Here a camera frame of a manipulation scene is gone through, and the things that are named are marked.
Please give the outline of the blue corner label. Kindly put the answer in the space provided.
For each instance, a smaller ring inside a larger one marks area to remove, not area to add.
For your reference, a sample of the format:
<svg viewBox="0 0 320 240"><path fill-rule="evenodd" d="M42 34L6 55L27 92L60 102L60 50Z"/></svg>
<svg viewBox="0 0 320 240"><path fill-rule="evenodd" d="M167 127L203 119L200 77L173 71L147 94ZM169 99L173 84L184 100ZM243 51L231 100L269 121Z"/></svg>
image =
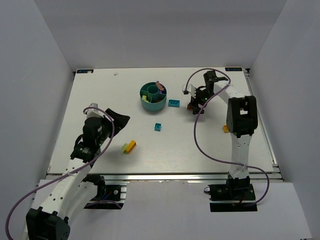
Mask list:
<svg viewBox="0 0 320 240"><path fill-rule="evenodd" d="M92 74L93 72L93 69L78 69L76 74Z"/></svg>
<svg viewBox="0 0 320 240"><path fill-rule="evenodd" d="M242 72L243 69L241 67L225 67L226 72Z"/></svg>

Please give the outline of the left blue corner label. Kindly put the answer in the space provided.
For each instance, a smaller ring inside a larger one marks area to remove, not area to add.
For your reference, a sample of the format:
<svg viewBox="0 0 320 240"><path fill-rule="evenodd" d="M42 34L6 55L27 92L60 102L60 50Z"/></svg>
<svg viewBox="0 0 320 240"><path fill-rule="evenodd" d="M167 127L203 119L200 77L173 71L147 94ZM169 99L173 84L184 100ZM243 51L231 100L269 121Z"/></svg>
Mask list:
<svg viewBox="0 0 320 240"><path fill-rule="evenodd" d="M76 74L92 74L93 72L93 69L78 69Z"/></svg>

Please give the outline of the yellow small lego brick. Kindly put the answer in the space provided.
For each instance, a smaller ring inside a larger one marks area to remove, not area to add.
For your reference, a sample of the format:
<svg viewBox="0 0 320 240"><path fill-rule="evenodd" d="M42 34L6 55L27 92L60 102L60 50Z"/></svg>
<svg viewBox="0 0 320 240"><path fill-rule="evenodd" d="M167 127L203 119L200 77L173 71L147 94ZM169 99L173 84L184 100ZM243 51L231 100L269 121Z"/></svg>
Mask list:
<svg viewBox="0 0 320 240"><path fill-rule="evenodd" d="M224 126L222 127L222 129L223 129L223 131L224 131L225 133L228 133L228 132L229 132L227 125L224 125Z"/></svg>

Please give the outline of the dark orange long lego brick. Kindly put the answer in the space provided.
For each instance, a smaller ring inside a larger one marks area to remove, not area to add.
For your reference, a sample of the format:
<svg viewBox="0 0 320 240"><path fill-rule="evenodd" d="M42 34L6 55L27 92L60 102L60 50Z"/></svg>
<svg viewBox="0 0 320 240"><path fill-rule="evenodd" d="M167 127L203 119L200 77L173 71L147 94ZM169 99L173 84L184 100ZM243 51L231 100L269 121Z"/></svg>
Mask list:
<svg viewBox="0 0 320 240"><path fill-rule="evenodd" d="M189 104L187 105L187 109L188 109L189 111L193 111L193 110L194 110L194 108L193 108L192 106L190 106Z"/></svg>

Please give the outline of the aluminium table rail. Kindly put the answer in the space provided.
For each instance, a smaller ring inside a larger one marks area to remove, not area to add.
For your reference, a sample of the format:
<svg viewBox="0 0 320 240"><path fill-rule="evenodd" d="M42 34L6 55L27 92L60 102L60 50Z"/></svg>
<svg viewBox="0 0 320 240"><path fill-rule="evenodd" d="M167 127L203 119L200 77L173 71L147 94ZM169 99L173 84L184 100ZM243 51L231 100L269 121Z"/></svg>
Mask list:
<svg viewBox="0 0 320 240"><path fill-rule="evenodd" d="M271 160L272 167L273 167L273 174L272 174L271 180L273 182L275 182L275 181L284 182L284 179L283 179L283 176L281 173L281 169L279 167L277 158L275 156L274 148L273 148L273 145L272 145L270 137L269 137L269 133L266 129L265 121L263 119L263 116L261 115L261 111L260 111L261 108L260 108L260 104L259 104L258 94L257 94L257 91L255 90L255 88L252 86L250 68L245 68L243 70L243 74L244 74L244 77L245 77L245 80L247 83L247 87L248 87L250 93L257 98L257 115L258 115L259 125L261 128L263 139L264 139L265 145L267 147L268 155L270 156L270 160Z"/></svg>
<svg viewBox="0 0 320 240"><path fill-rule="evenodd" d="M227 174L102 174L107 181L170 181L170 180L226 180ZM282 181L282 175L280 172L272 172L267 174L271 181ZM61 177L58 174L48 174L46 180L54 180L57 177ZM250 174L251 180L266 180L266 176L263 173Z"/></svg>

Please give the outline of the aluminium right table rail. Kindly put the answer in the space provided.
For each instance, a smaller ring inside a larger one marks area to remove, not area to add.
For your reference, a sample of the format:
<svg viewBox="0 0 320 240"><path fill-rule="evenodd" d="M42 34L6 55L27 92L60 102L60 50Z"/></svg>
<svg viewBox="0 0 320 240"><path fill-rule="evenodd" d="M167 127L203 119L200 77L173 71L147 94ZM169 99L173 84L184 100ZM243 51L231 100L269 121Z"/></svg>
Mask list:
<svg viewBox="0 0 320 240"><path fill-rule="evenodd" d="M274 148L273 148L273 145L272 145L270 137L269 137L269 133L266 129L265 121L263 119L263 116L261 115L261 111L260 111L261 108L260 108L260 104L259 104L258 94L257 94L257 91L255 90L255 88L252 86L250 68L245 68L243 70L243 74L244 74L244 77L245 77L245 80L247 83L247 87L248 87L250 93L257 98L257 115L258 115L259 125L261 128L263 139L264 139L265 145L267 147L268 155L270 156L270 160L271 160L272 167L273 167L273 174L272 174L271 180L273 182L275 182L275 181L284 182L284 179L283 179L283 176L281 173L281 169L279 167L277 158L275 156Z"/></svg>

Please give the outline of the teal round divided container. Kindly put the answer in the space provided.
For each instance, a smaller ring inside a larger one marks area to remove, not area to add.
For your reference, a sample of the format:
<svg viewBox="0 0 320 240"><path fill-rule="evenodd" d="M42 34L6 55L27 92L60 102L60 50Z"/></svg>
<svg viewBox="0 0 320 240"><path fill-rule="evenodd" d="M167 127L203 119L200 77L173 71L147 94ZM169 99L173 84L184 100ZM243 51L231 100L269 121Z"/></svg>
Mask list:
<svg viewBox="0 0 320 240"><path fill-rule="evenodd" d="M140 88L140 91L139 91L140 102L141 102L142 107L147 112L151 112L151 113L161 111L165 107L166 101L167 101L167 89L161 83L164 87L163 92L165 92L165 94L159 94L159 88L156 86L156 82L157 81L148 82L148 83L144 84ZM143 101L142 95L146 95L149 102ZM166 98L166 100L163 100L158 103L154 103L156 100L163 99L163 98Z"/></svg>

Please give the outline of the teal long lego brick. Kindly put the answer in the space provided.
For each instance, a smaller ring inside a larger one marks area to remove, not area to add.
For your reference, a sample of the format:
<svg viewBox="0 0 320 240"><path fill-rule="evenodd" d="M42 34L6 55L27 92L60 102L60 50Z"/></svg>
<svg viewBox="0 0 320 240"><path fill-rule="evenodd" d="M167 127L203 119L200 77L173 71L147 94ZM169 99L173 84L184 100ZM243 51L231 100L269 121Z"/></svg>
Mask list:
<svg viewBox="0 0 320 240"><path fill-rule="evenodd" d="M180 107L180 101L176 99L169 99L168 100L168 106L169 107L174 107L174 108L179 108Z"/></svg>

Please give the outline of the aluminium front table rail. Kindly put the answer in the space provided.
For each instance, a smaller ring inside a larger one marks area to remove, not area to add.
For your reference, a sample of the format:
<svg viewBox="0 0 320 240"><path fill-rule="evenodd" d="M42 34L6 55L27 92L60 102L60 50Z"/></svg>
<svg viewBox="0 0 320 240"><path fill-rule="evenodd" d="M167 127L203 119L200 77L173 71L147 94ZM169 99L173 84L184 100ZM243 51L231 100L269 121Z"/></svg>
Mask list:
<svg viewBox="0 0 320 240"><path fill-rule="evenodd" d="M170 180L226 180L227 174L102 174L107 181L170 181ZM280 172L272 172L267 174L271 181L282 181L282 175ZM54 180L57 177L61 177L58 174L48 174L46 180ZM266 180L266 176L263 173L250 174L251 180Z"/></svg>

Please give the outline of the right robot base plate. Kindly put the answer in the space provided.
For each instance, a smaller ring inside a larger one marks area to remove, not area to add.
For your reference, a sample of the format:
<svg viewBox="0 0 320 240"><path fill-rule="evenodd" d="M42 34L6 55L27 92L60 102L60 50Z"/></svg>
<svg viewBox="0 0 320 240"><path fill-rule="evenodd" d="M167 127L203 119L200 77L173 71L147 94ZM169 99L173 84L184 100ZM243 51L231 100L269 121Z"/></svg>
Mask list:
<svg viewBox="0 0 320 240"><path fill-rule="evenodd" d="M203 189L209 195L212 213L257 212L256 195L253 185L249 188L231 192L226 184L211 184Z"/></svg>

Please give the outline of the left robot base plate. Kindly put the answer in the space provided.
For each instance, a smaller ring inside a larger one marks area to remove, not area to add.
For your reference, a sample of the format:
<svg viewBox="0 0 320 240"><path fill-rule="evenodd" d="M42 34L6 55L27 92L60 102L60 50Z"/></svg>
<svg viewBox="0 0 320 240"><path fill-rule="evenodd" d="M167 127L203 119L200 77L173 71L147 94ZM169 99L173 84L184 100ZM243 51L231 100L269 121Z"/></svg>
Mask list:
<svg viewBox="0 0 320 240"><path fill-rule="evenodd" d="M93 198L84 208L90 210L120 210L125 202L126 185L109 184L104 188L104 194Z"/></svg>

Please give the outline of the light green small lego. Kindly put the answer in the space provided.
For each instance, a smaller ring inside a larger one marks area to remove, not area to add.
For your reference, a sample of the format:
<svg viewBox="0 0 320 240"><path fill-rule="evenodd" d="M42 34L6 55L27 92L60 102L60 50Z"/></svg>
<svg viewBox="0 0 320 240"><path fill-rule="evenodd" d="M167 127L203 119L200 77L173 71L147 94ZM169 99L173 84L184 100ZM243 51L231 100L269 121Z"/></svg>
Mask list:
<svg viewBox="0 0 320 240"><path fill-rule="evenodd" d="M123 152L123 154L127 154L128 152L127 152L127 147L128 147L128 143L125 143L123 146L122 146L122 148L121 148L121 150L122 150L122 152Z"/></svg>

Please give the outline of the right blue corner label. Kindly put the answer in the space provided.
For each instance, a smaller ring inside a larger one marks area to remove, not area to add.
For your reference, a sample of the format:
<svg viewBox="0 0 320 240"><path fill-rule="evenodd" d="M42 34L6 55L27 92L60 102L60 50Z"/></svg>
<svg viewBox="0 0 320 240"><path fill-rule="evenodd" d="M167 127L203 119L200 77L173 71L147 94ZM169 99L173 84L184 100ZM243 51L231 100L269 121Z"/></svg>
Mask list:
<svg viewBox="0 0 320 240"><path fill-rule="evenodd" d="M225 67L226 72L242 72L243 69L241 67Z"/></svg>

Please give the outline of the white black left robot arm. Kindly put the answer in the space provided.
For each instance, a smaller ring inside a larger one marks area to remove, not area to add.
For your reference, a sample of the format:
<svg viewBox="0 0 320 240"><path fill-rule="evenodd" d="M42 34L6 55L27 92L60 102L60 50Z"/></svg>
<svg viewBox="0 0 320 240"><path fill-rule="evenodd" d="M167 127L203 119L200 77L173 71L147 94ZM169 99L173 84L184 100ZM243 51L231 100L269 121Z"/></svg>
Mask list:
<svg viewBox="0 0 320 240"><path fill-rule="evenodd" d="M38 208L26 214L30 240L66 240L76 216L93 199L101 200L105 180L91 174L96 160L105 152L102 145L111 142L129 122L128 115L91 105L84 111L82 134L75 141L65 173L55 179L55 187Z"/></svg>

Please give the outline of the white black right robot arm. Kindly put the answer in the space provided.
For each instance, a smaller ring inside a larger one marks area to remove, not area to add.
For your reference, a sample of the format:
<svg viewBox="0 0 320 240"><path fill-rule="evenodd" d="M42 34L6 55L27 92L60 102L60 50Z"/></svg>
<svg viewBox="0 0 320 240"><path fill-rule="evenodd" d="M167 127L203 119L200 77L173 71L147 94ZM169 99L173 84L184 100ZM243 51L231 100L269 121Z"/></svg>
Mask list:
<svg viewBox="0 0 320 240"><path fill-rule="evenodd" d="M231 136L232 151L230 169L226 183L211 190L214 196L223 199L243 198L250 188L248 171L249 147L258 127L257 100L253 95L244 95L231 86L231 78L224 74L218 77L218 70L204 68L204 86L195 88L187 83L183 93L190 94L188 107L198 118L214 97L219 96L227 104L226 127Z"/></svg>

